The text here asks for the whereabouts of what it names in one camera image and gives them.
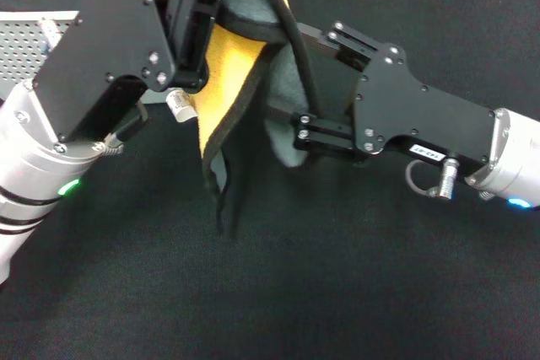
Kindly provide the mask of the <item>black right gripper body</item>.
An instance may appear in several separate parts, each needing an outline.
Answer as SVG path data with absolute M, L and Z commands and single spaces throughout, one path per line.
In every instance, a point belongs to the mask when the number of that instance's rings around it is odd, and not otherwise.
M 358 81 L 354 143 L 362 153 L 397 151 L 434 165 L 454 158 L 461 167 L 489 160 L 492 110 L 421 83 L 404 50 L 382 45 Z

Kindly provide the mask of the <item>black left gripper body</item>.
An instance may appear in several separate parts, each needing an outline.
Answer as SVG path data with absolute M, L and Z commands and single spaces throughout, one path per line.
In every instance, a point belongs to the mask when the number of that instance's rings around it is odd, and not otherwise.
M 58 140 L 105 137 L 174 62 L 154 0 L 80 0 L 79 13 L 35 75 Z

